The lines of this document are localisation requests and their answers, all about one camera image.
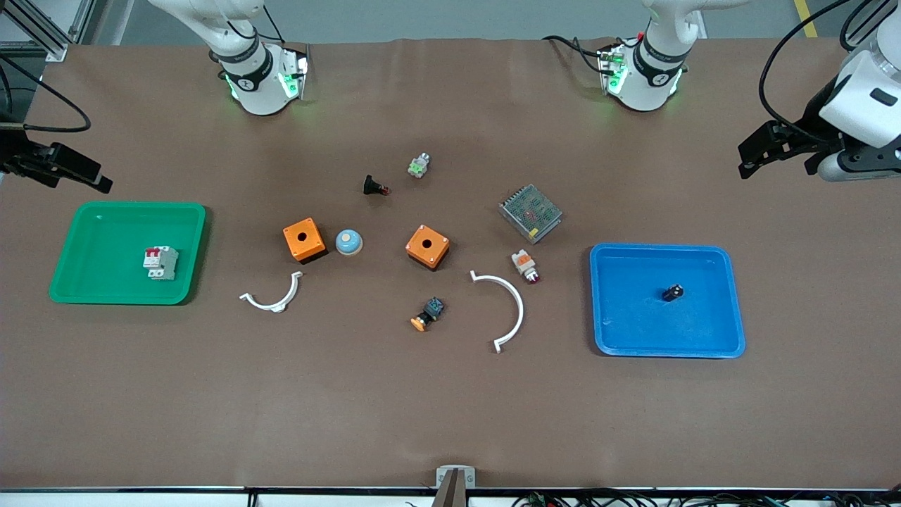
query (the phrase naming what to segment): blue tray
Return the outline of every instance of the blue tray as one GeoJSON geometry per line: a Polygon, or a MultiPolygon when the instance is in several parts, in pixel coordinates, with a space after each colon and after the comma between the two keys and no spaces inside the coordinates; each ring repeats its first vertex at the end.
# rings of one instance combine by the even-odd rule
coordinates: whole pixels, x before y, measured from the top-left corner
{"type": "Polygon", "coordinates": [[[595,342],[610,355],[733,358],[744,352],[729,254],[716,246],[602,243],[591,249],[595,342]],[[685,295],[660,294],[678,283],[685,295]]]}

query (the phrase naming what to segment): white robot link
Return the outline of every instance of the white robot link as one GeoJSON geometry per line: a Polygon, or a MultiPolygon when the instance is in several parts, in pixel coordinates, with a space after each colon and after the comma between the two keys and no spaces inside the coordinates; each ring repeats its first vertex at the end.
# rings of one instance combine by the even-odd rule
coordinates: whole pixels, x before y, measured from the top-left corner
{"type": "Polygon", "coordinates": [[[247,112],[272,115],[300,98],[306,54],[261,42],[250,19],[264,12],[262,0],[149,0],[175,16],[210,47],[224,69],[232,96],[247,112]]]}
{"type": "Polygon", "coordinates": [[[901,176],[901,9],[886,6],[798,121],[770,120],[739,145],[742,178],[802,153],[812,153],[807,174],[826,181],[901,176]]]}
{"type": "Polygon", "coordinates": [[[643,36],[623,41],[598,56],[601,89],[636,111],[663,106],[682,76],[700,28],[695,11],[728,9],[750,0],[642,0],[651,10],[643,36]]]}

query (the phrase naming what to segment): orange box with hole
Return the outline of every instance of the orange box with hole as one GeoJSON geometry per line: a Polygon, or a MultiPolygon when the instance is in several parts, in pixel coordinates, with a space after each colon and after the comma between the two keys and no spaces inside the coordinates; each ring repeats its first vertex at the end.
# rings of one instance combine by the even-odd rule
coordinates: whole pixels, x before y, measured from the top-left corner
{"type": "Polygon", "coordinates": [[[285,227],[283,232],[291,255],[301,264],[309,263],[329,253],[312,218],[306,218],[292,226],[285,227]]]}
{"type": "Polygon", "coordinates": [[[406,252],[414,261],[422,264],[432,271],[438,269],[438,264],[451,248],[448,238],[438,234],[426,226],[419,226],[413,237],[406,244],[406,252]]]}

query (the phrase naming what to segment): white curved plastic part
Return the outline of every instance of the white curved plastic part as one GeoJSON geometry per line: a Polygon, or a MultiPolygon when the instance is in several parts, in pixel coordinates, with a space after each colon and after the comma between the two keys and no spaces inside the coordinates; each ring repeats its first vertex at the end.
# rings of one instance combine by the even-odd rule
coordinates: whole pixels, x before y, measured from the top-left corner
{"type": "Polygon", "coordinates": [[[253,296],[251,296],[249,292],[247,294],[241,295],[240,299],[249,302],[251,305],[257,307],[258,309],[265,309],[271,311],[272,313],[281,313],[285,311],[287,304],[290,303],[297,294],[297,285],[299,284],[301,276],[304,276],[304,274],[301,272],[291,273],[291,289],[288,290],[285,297],[282,298],[282,300],[278,303],[272,305],[261,305],[253,299],[253,296]]]}
{"type": "Polygon", "coordinates": [[[510,330],[509,333],[499,337],[495,340],[495,350],[498,354],[501,353],[501,345],[510,341],[518,331],[519,327],[523,324],[523,317],[525,316],[525,306],[523,305],[523,297],[519,295],[519,292],[516,291],[516,287],[514,287],[509,281],[504,280],[503,278],[497,276],[491,276],[489,274],[483,274],[481,276],[476,276],[476,272],[470,271],[469,276],[472,277],[473,281],[493,281],[494,283],[504,287],[509,290],[511,294],[513,294],[513,298],[516,300],[516,307],[519,309],[519,318],[516,320],[516,325],[513,326],[513,329],[510,330]]]}

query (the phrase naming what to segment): green led light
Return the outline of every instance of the green led light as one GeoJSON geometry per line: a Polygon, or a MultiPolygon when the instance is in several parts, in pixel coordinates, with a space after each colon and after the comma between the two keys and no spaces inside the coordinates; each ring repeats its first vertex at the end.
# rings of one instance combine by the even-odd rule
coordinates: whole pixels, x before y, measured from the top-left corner
{"type": "Polygon", "coordinates": [[[610,84],[607,87],[607,90],[613,94],[619,93],[620,90],[623,89],[623,83],[628,76],[629,68],[625,65],[621,65],[614,75],[610,77],[610,84]]]}
{"type": "Polygon", "coordinates": [[[278,77],[282,84],[282,88],[285,89],[285,95],[287,95],[288,98],[297,97],[297,80],[290,75],[285,76],[281,72],[278,73],[278,77]]]}
{"type": "Polygon", "coordinates": [[[234,85],[232,84],[232,80],[228,77],[227,74],[225,75],[225,82],[228,83],[228,88],[232,91],[232,98],[234,98],[235,100],[239,100],[238,92],[234,91],[234,85]]]}
{"type": "Polygon", "coordinates": [[[678,79],[682,77],[682,69],[676,73],[676,77],[673,78],[673,86],[669,89],[669,94],[672,95],[676,93],[676,87],[678,86],[678,79]]]}

